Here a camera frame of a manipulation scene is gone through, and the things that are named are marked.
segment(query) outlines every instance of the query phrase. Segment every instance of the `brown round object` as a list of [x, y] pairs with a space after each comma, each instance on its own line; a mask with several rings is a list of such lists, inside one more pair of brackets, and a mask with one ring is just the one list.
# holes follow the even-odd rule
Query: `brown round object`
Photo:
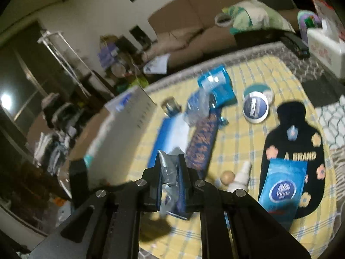
[[223, 185], [229, 185], [235, 179], [235, 174], [231, 170], [224, 171], [220, 176], [220, 181]]

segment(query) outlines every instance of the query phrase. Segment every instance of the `screw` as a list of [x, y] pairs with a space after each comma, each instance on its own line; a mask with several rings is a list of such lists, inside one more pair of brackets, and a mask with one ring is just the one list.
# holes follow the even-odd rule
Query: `screw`
[[106, 191], [104, 191], [104, 190], [98, 190], [98, 191], [96, 192], [96, 197], [104, 197], [106, 194], [107, 194]]
[[236, 195], [238, 197], [244, 197], [246, 195], [246, 191], [242, 190], [242, 189], [238, 189], [238, 190], [236, 190]]
[[139, 180], [137, 181], [137, 185], [138, 185], [139, 187], [145, 186], [146, 184], [147, 184], [147, 182], [146, 182], [145, 179], [139, 179]]
[[195, 182], [195, 185], [196, 185], [197, 187], [205, 186], [205, 181], [204, 181], [204, 180], [197, 180], [197, 181]]

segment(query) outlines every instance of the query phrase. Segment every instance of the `black metal bracket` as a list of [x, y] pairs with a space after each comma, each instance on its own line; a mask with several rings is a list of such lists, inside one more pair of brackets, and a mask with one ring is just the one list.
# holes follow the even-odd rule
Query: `black metal bracket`
[[[180, 198], [186, 212], [200, 212], [203, 259], [310, 258], [308, 251], [248, 193], [217, 190], [178, 159]], [[162, 199], [159, 157], [142, 179], [121, 190], [98, 190], [30, 254], [30, 259], [138, 258], [142, 212]], [[228, 215], [233, 244], [225, 214]]]

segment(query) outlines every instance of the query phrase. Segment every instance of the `yellow plaid tablecloth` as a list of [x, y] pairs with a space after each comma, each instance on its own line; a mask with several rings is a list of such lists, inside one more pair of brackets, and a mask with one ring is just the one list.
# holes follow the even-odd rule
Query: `yellow plaid tablecloth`
[[[238, 104], [223, 108], [222, 115], [229, 120], [229, 125], [218, 131], [213, 154], [208, 170], [208, 180], [219, 177], [224, 170], [234, 173], [246, 160], [252, 164], [249, 193], [257, 200], [261, 159], [267, 134], [278, 124], [276, 108], [287, 100], [302, 101], [306, 107], [306, 119], [309, 124], [322, 132], [317, 123], [315, 109], [306, 96], [301, 83], [277, 57], [266, 56], [250, 62], [227, 68], [232, 80], [234, 93]], [[275, 101], [271, 106], [271, 114], [261, 124], [253, 125], [242, 115], [242, 94], [244, 89], [256, 82], [267, 84], [275, 93]], [[150, 97], [157, 103], [156, 111], [139, 144], [129, 180], [141, 178], [147, 166], [148, 159], [155, 143], [157, 133], [165, 116], [160, 103], [169, 96], [174, 96], [177, 102], [185, 104], [190, 94], [198, 89], [196, 79], [189, 79], [171, 85]], [[290, 233], [317, 258], [327, 247], [332, 233], [336, 212], [335, 173], [329, 154], [328, 145], [324, 144], [326, 162], [326, 184], [320, 206], [310, 215], [293, 222]], [[157, 213], [151, 215], [151, 220], [157, 219]], [[158, 258], [187, 259], [201, 256], [200, 217], [195, 213], [190, 221], [184, 221], [172, 216], [167, 217], [169, 225], [160, 221], [142, 221], [140, 247]]]

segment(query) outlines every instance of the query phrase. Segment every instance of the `white spray bottle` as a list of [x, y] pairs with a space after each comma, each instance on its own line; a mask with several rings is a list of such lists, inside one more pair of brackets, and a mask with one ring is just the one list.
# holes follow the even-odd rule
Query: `white spray bottle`
[[251, 163], [245, 161], [241, 170], [236, 174], [233, 183], [230, 183], [227, 191], [233, 193], [237, 189], [242, 189], [248, 192], [249, 175], [251, 173]]

